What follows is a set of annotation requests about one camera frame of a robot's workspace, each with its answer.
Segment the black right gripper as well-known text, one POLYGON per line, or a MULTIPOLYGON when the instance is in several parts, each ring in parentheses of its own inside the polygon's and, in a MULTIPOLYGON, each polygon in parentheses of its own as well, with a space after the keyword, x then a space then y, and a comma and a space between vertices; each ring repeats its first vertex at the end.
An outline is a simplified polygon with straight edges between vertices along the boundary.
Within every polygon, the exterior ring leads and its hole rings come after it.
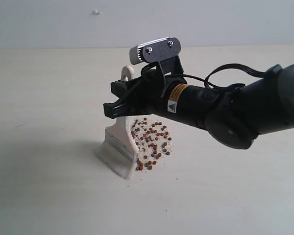
POLYGON ((111 93, 118 98, 113 103, 104 103, 104 115, 108 118, 125 116, 161 115, 177 113, 177 104, 188 84, 183 78, 183 68, 178 58, 152 62, 141 70, 141 76, 111 82, 111 93))

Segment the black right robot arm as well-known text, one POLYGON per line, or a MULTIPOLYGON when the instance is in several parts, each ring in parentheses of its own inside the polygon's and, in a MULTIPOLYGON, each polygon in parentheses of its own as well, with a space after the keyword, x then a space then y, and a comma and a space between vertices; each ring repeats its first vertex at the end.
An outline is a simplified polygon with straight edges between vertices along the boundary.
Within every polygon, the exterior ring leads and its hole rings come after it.
POLYGON ((249 85, 189 85, 178 57, 143 67, 140 77, 111 83, 118 100, 105 103, 104 114, 158 115, 207 131, 223 145, 248 149, 263 134, 294 129, 294 64, 275 65, 265 72, 242 64, 217 68, 238 69, 257 80, 249 85))

